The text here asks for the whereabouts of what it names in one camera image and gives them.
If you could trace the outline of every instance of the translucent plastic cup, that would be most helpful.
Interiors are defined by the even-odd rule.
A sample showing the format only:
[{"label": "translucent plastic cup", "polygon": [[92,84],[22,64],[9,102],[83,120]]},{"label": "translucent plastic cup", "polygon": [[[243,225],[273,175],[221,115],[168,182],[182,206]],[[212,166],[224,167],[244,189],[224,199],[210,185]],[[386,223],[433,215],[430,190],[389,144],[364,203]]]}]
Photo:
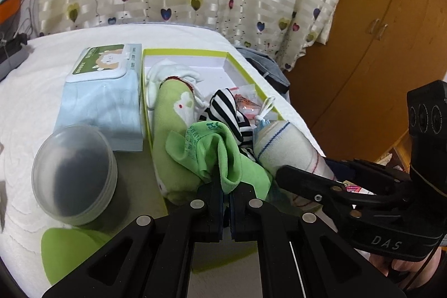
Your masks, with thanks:
[{"label": "translucent plastic cup", "polygon": [[101,132],[71,125],[50,135],[37,152],[33,193],[52,218],[79,226],[106,209],[117,178],[115,156]]}]

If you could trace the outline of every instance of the triangular cutout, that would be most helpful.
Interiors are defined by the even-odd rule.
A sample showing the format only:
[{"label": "triangular cutout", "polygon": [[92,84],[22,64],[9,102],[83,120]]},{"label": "triangular cutout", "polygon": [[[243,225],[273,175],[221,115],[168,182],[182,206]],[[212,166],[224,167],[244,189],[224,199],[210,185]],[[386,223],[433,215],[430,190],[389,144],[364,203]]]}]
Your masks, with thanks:
[{"label": "triangular cutout", "polygon": [[115,249],[89,268],[89,276],[105,285],[112,286],[132,246],[132,242],[130,238],[124,239]]},{"label": "triangular cutout", "polygon": [[361,268],[327,236],[321,236],[320,242],[337,283],[346,283],[361,274]]}]

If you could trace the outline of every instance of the wipes package lid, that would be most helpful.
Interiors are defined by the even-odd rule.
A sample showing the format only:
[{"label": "wipes package lid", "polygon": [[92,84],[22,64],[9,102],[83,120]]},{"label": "wipes package lid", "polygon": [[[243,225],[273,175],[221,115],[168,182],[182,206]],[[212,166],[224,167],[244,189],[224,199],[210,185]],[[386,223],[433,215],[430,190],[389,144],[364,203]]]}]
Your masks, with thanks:
[{"label": "wipes package lid", "polygon": [[114,151],[142,151],[142,48],[114,44],[85,49],[66,78],[54,131],[92,125]]}]

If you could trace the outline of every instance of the screw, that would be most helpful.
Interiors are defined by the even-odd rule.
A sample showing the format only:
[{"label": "screw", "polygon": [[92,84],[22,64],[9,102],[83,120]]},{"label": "screw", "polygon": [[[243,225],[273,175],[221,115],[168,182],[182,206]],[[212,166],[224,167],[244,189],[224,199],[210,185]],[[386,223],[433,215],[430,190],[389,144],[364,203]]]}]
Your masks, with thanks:
[{"label": "screw", "polygon": [[191,201],[190,206],[193,209],[201,209],[203,206],[205,206],[205,202],[203,202],[202,200],[194,200]]},{"label": "screw", "polygon": [[360,218],[362,217],[362,213],[359,210],[351,210],[351,212],[349,213],[349,215],[351,215],[354,218]]},{"label": "screw", "polygon": [[307,222],[309,224],[313,224],[315,221],[317,221],[317,217],[312,212],[306,212],[302,218],[304,222]]},{"label": "screw", "polygon": [[151,218],[147,215],[142,215],[139,218],[137,218],[137,224],[140,226],[149,225],[150,222],[151,222]]},{"label": "screw", "polygon": [[250,200],[249,205],[251,207],[253,207],[254,209],[258,209],[262,206],[262,201],[257,198],[254,198],[254,199]]}]

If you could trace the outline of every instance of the camera lens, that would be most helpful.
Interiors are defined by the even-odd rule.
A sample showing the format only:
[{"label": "camera lens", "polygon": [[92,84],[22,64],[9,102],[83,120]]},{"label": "camera lens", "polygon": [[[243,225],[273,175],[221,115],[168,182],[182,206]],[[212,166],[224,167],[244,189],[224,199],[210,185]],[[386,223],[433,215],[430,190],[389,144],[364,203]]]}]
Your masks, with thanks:
[{"label": "camera lens", "polygon": [[428,127],[428,112],[424,104],[419,105],[417,115],[419,117],[419,128],[421,129],[421,132],[425,133]]},{"label": "camera lens", "polygon": [[416,125],[416,111],[413,107],[410,108],[410,125],[412,127]]},{"label": "camera lens", "polygon": [[433,106],[433,109],[431,109],[431,126],[435,134],[438,134],[443,126],[443,118],[437,105]]}]

